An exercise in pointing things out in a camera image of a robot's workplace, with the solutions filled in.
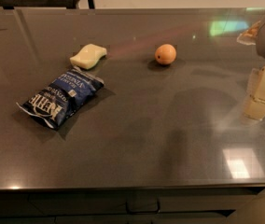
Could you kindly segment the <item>orange fruit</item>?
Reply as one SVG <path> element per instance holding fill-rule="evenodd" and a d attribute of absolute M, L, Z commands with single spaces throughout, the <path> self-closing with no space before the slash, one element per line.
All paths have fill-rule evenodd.
<path fill-rule="evenodd" d="M 170 65 L 176 58 L 176 49 L 171 44 L 163 44 L 155 51 L 155 60 L 160 65 Z"/>

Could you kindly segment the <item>blue kettle chips bag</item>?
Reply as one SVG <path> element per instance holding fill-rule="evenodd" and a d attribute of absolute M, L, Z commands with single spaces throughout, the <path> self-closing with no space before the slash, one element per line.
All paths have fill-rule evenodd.
<path fill-rule="evenodd" d="M 102 79 L 74 66 L 18 107 L 46 127 L 58 130 L 103 86 Z"/>

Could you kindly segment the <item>yellow sponge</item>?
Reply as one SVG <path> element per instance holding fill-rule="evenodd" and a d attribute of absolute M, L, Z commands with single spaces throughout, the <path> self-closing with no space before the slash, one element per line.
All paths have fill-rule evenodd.
<path fill-rule="evenodd" d="M 84 46 L 75 56 L 70 58 L 70 63 L 73 66 L 78 66 L 82 69 L 90 70 L 106 54 L 106 48 L 94 44 L 88 44 Z"/>

